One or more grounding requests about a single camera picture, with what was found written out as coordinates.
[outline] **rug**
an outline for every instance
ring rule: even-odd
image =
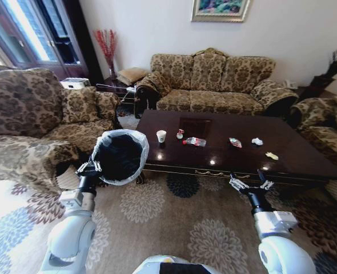
[[[139,119],[134,116],[133,106],[122,104],[117,109],[118,120],[125,130],[135,130]]]
[[[311,255],[318,273],[337,273],[337,205],[321,190],[290,200],[281,200],[279,191],[272,188],[267,197],[299,220],[292,240]],[[250,203],[226,179],[147,172],[143,185],[99,187],[97,193],[87,273],[129,274],[159,254],[223,274],[266,273]],[[0,181],[0,273],[37,273],[64,210],[52,193]]]

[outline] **plastic bottle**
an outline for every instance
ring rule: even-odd
[[[187,138],[186,140],[182,141],[183,144],[193,144],[198,147],[205,147],[207,141],[195,137]]]

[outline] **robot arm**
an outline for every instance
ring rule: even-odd
[[[77,190],[63,191],[59,200],[66,208],[66,218],[48,236],[48,250],[40,274],[86,273],[86,259],[93,241],[96,224],[95,183],[101,174],[98,162],[87,162],[77,171],[82,175]]]
[[[266,180],[258,170],[263,184],[249,187],[231,175],[230,184],[251,202],[251,213],[261,239],[259,254],[269,274],[316,274],[312,258],[290,239],[292,227],[297,220],[291,212],[276,211],[265,198],[266,192],[274,184]]]

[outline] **white paper cup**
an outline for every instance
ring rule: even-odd
[[[163,143],[165,141],[166,138],[166,131],[165,130],[159,130],[157,131],[157,138],[158,138],[158,142]]]

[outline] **dark wooden coffee table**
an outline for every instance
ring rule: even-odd
[[[183,145],[176,138],[179,128],[184,139],[206,139],[205,147]],[[137,130],[147,136],[150,151],[144,170],[214,177],[235,173],[247,182],[258,182],[257,169],[277,183],[315,187],[337,179],[337,166],[279,118],[194,112],[146,110]],[[158,130],[167,132],[159,144]],[[234,137],[242,148],[228,144]],[[251,143],[260,138],[264,145]],[[268,158],[272,152],[279,160]]]

